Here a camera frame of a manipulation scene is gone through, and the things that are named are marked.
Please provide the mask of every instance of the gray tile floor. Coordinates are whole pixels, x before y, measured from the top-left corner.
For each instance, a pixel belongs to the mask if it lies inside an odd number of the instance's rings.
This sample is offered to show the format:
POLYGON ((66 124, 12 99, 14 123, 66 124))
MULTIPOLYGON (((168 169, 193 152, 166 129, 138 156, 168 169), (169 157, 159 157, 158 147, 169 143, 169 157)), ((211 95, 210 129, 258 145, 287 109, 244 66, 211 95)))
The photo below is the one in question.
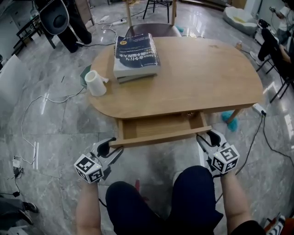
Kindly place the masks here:
MULTIPOLYGON (((131 13, 144 10, 145 4, 143 1, 133 5, 131 13)), ((105 15, 111 16, 109 21, 125 17, 122 3, 97 6, 92 9, 92 13, 97 21, 105 15)), ((157 8, 155 13, 148 10, 145 20, 142 16, 143 14, 134 16, 133 24, 167 21, 165 8, 157 8)), ((257 52, 260 48, 252 38, 226 24, 222 20, 221 12, 212 9, 178 2, 176 25, 184 28, 183 35, 218 39, 231 45, 241 40, 246 51, 257 52)), ((92 33, 94 44, 113 42, 113 32, 101 30, 101 25, 91 26, 90 22, 87 26, 92 33)), ((125 24, 113 28, 118 35, 123 36, 128 27, 125 24)), ((30 101, 39 95, 48 95, 49 98, 60 101, 77 93, 81 89, 80 73, 104 48, 81 48, 70 54, 57 37, 54 42, 57 45, 55 50, 44 37, 37 38, 19 55, 30 69, 31 78, 25 84, 22 97, 11 116, 1 116, 1 191, 16 190, 10 178, 13 156, 21 155, 32 160, 33 149, 22 139, 20 129, 23 112, 30 101)), ((280 88, 281 81, 275 71, 266 75, 268 68, 269 65, 266 65, 259 72, 264 87, 262 105, 268 113, 265 130, 273 147, 293 156, 294 92, 289 88, 281 100, 276 99, 270 104, 269 100, 280 88)), ((240 164, 243 163, 260 122, 259 115, 251 108, 244 110, 238 116, 239 127, 235 133, 227 129, 219 113, 207 116, 207 120, 213 128, 224 133, 230 143, 235 144, 241 153, 240 164)), ((38 146, 35 163, 30 165, 23 162, 24 174, 17 180, 21 198, 36 203, 40 209, 38 216, 31 215, 35 222, 31 233, 74 234, 74 212, 81 179, 77 176, 73 163, 93 143, 116 135, 115 122, 92 108, 86 94, 80 94, 62 104, 39 99, 29 108, 23 131, 25 137, 38 146)), ((107 181, 100 183, 100 197, 105 200, 107 187, 115 181, 124 180, 134 184, 135 180, 139 179, 141 194, 149 198, 150 207, 157 214, 166 218, 174 173, 197 164, 200 164, 200 161, 195 138, 126 149, 113 166, 113 172, 107 181)), ((286 216, 290 214, 294 203, 293 176, 294 170, 289 159, 270 151, 260 130, 248 162, 238 175, 250 199, 253 217, 258 222, 264 217, 272 218, 278 212, 286 216)), ((219 180, 215 181, 215 194, 216 197, 221 194, 219 180)), ((217 208, 224 212, 222 200, 217 204, 217 208)), ((113 226, 103 206, 101 211, 104 233, 113 234, 113 226)), ((215 233, 226 234, 225 218, 217 226, 215 233)))

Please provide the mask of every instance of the stack of books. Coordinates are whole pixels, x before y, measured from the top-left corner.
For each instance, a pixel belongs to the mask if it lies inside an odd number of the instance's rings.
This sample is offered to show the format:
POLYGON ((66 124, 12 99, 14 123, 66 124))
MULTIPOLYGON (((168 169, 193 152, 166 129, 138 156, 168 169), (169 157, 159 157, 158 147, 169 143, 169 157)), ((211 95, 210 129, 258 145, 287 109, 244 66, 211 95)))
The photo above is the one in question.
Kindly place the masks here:
POLYGON ((113 72, 119 83, 157 74, 160 61, 151 34, 118 37, 113 72))

